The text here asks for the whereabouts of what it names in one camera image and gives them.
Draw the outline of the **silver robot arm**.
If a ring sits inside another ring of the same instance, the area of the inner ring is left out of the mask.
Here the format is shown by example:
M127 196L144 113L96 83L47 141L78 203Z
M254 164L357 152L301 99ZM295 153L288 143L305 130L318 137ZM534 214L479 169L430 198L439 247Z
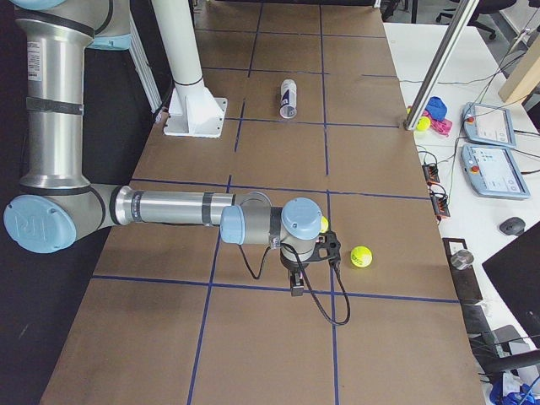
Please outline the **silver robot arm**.
M14 241L53 253L114 225L216 226L226 243L279 250L292 295L311 288L306 265L319 260L329 236L321 232L319 206L308 198L275 207L255 192L138 191L84 176L84 52L130 46L129 2L17 1L15 20L27 38L30 160L21 194L3 214Z

